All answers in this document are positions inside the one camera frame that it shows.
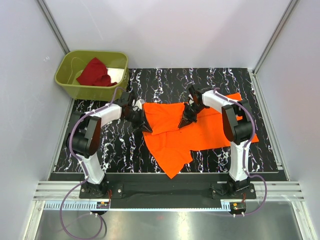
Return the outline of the orange t shirt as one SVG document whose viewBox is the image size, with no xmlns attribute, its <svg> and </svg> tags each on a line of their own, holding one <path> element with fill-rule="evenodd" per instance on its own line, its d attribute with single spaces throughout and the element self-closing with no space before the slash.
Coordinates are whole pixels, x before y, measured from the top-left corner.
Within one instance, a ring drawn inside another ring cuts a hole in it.
<svg viewBox="0 0 320 240">
<path fill-rule="evenodd" d="M 152 133 L 144 133 L 144 141 L 158 165 L 169 178 L 174 178 L 193 159 L 191 151 L 222 147 L 231 148 L 229 174 L 234 181 L 248 177 L 250 143 L 229 142 L 223 131 L 222 107 L 241 100 L 238 93 L 222 96 L 209 90 L 202 95 L 206 106 L 197 121 L 179 128 L 185 105 L 183 103 L 145 103 L 143 109 Z"/>
</svg>

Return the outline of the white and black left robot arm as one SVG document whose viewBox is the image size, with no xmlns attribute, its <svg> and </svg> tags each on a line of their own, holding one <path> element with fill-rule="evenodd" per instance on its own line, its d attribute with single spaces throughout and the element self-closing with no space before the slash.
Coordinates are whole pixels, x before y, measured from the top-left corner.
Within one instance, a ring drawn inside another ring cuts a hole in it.
<svg viewBox="0 0 320 240">
<path fill-rule="evenodd" d="M 88 112 L 75 111 L 70 116 L 70 126 L 64 138 L 64 143 L 70 153 L 80 163 L 87 183 L 92 184 L 90 192 L 97 198 L 103 198 L 108 193 L 108 186 L 102 182 L 105 173 L 102 170 L 98 149 L 100 148 L 101 129 L 106 124 L 125 120 L 134 129 L 152 133 L 144 110 L 143 99 L 138 99 L 134 92 L 123 92 L 117 100 Z"/>
</svg>

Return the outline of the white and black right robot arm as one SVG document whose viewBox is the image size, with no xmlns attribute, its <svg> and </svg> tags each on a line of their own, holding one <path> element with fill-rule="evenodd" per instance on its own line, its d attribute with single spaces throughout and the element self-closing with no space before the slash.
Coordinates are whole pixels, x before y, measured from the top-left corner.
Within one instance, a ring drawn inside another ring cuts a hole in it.
<svg viewBox="0 0 320 240">
<path fill-rule="evenodd" d="M 197 122 L 197 115 L 212 108 L 222 115 L 223 133 L 230 142 L 231 163 L 227 185 L 228 195 L 239 198 L 245 192 L 243 183 L 249 180 L 248 157 L 251 142 L 256 134 L 255 122 L 247 100 L 236 101 L 218 92 L 218 88 L 188 88 L 189 96 L 178 128 Z"/>
</svg>

